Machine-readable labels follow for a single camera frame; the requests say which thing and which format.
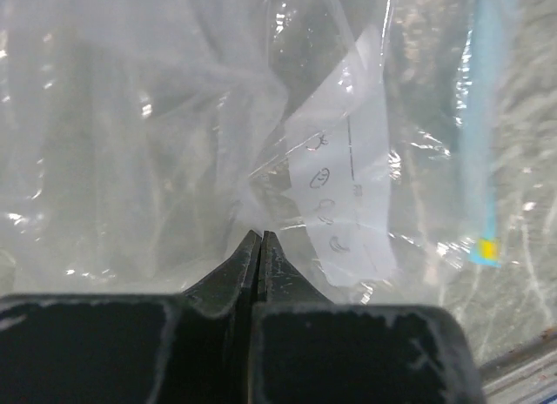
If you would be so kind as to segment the clear bag with teal zipper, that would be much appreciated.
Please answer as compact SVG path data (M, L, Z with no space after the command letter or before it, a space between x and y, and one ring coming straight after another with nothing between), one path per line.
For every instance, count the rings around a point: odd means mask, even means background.
M517 0L1 0L1 292L174 293L275 232L336 302L498 266Z

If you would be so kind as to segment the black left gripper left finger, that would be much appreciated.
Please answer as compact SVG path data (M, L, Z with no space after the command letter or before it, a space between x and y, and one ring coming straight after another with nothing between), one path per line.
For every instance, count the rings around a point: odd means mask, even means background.
M4 403L238 403L260 238L174 294L1 300Z

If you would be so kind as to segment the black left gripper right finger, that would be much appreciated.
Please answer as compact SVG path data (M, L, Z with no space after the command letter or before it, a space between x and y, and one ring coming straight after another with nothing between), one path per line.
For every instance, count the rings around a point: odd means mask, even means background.
M252 307L250 403L482 403L454 317L436 306L336 304L267 232Z

